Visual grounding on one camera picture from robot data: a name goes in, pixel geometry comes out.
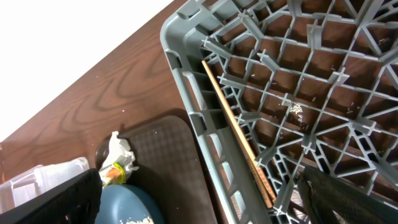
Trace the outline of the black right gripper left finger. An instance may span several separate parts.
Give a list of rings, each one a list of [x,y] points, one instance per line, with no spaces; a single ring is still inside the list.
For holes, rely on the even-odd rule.
[[[1,214],[1,224],[94,223],[102,190],[99,172],[88,169]]]

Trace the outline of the wooden chopstick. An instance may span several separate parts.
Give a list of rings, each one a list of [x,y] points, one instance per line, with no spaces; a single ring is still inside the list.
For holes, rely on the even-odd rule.
[[[248,164],[250,170],[254,176],[257,186],[259,187],[260,193],[266,203],[268,208],[272,208],[274,202],[276,201],[276,195],[261,167],[257,166],[257,162],[249,157]]]
[[[248,143],[248,140],[246,139],[246,136],[243,133],[243,130],[241,129],[240,125],[238,124],[236,118],[234,117],[234,113],[231,110],[229,103],[226,100],[220,86],[218,85],[218,82],[217,82],[215,76],[213,75],[211,69],[209,68],[209,66],[205,60],[202,60],[201,63],[206,71],[206,74],[208,75],[208,77],[210,79],[210,82],[211,82],[213,88],[215,89],[215,93],[221,103],[222,109],[227,117],[229,124],[232,127],[233,133],[236,136],[236,139],[239,143],[239,146],[240,146],[240,148],[244,154],[245,160],[248,164],[249,157],[251,157],[255,160],[254,152],[253,152],[250,144]]]

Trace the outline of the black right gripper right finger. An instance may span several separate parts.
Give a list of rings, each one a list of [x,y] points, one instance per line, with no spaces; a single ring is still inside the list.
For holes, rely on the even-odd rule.
[[[358,189],[307,166],[299,173],[298,191],[311,223],[397,223],[397,210]]]

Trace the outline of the white tissue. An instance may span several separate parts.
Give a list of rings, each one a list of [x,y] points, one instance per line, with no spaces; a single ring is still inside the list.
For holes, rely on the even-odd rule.
[[[134,165],[136,157],[134,152],[131,150],[128,141],[126,139],[118,138],[118,135],[118,131],[112,132],[108,144],[108,155],[99,170],[117,162],[123,167],[127,180],[131,176],[132,172],[138,170],[139,167]]]

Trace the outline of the yellow green snack wrapper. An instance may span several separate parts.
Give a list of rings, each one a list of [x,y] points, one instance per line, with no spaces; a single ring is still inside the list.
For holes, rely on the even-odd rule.
[[[109,185],[121,185],[126,182],[126,173],[123,167],[114,162],[99,171],[103,188]]]

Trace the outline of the dark blue plate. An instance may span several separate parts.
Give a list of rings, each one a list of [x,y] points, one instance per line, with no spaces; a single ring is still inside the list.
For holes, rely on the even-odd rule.
[[[110,185],[101,194],[95,224],[119,224],[120,220],[142,220],[151,217],[154,224],[164,224],[155,200],[144,190],[133,185]]]

